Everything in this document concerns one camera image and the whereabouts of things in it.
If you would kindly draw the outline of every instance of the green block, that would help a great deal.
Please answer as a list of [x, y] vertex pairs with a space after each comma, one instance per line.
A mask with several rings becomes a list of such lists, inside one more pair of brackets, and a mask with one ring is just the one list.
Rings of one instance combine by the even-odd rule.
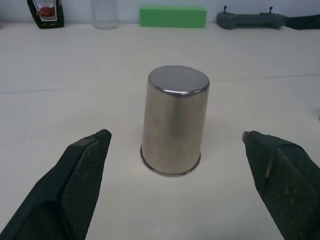
[[141, 27], [204, 28], [207, 10], [203, 7], [142, 5]]

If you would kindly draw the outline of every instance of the table surface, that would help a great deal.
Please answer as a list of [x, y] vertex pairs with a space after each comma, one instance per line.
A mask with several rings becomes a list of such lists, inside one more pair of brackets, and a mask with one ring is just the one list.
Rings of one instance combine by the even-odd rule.
[[[0, 29], [0, 229], [66, 147], [112, 140], [88, 240], [282, 240], [241, 142], [256, 130], [320, 165], [320, 31], [35, 24]], [[211, 81], [190, 174], [148, 170], [139, 149], [148, 74], [184, 65]]]

